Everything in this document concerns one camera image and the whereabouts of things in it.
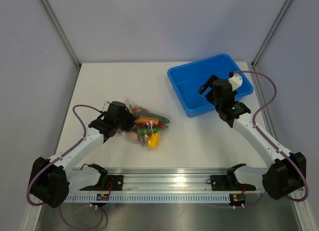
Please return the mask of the clear zip top bag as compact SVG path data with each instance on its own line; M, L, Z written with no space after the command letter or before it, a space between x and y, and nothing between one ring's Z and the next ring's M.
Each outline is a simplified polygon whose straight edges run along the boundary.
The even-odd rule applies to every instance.
M134 103L134 102L133 102L132 100L130 100L130 99L126 99L126 100L124 101L124 104L127 106L127 108L129 109L129 111L130 111L130 106L139 106L138 104ZM154 110L151 110L151 109L148 109L148 108L146 108L146 109L147 109L148 112L150 112L150 113L162 115L162 116L168 118L168 119L170 120L170 123L171 123L171 117L170 117L170 116L168 116L168 115L166 115L166 114L163 114L163 113L160 113L160 112L157 112L157 111L154 111ZM129 132L135 132L135 133L137 133L137 128L138 128L138 127L163 127L163 126L168 126L168 127L169 127L170 123L167 123L167 124L158 123L158 125L135 125L134 128L131 129L130 131L123 131L123 130L120 130L120 129L119 129L119 130L117 130L117 134L121 134L121 135L123 135L127 140L129 140L129 139L128 139L128 133L129 133ZM167 129L165 129L164 131L159 132L160 138L161 138L161 134L164 133L166 130L167 130ZM138 134L138 135L139 135L139 138L138 138L137 140L134 140L134 141L129 140L129 141L131 141L132 143L139 143L140 145L146 147L148 150L156 149L156 148L158 147L158 146L157 146L156 148L150 148L150 147L148 147L148 145L147 145L148 134Z

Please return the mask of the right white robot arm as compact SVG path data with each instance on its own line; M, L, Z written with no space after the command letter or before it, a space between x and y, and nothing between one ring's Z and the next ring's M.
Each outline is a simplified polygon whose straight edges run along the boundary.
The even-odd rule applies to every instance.
M293 153L273 138L256 122L256 114L242 102L235 99L237 89L243 84L241 72L230 72L228 79L212 75L198 90L206 100L213 104L219 117L232 129L241 134L257 151L266 164L266 168L250 167L238 164L227 169L222 186L232 190L247 185L262 188L273 199L289 197L291 193L304 188L305 194L298 201L304 201L309 195L306 180L307 160L301 152Z

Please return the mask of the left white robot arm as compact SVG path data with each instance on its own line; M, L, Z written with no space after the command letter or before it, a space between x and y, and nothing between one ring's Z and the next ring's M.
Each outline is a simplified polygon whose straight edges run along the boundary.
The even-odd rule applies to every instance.
M32 206L47 204L57 208L70 192L88 187L96 190L105 187L111 189L105 168L97 164L89 164L79 171L74 171L74 168L118 130L130 131L138 118L124 103L113 101L108 104L107 110L100 111L99 116L88 125L80 121L83 132L67 150L34 161L26 192L27 202Z

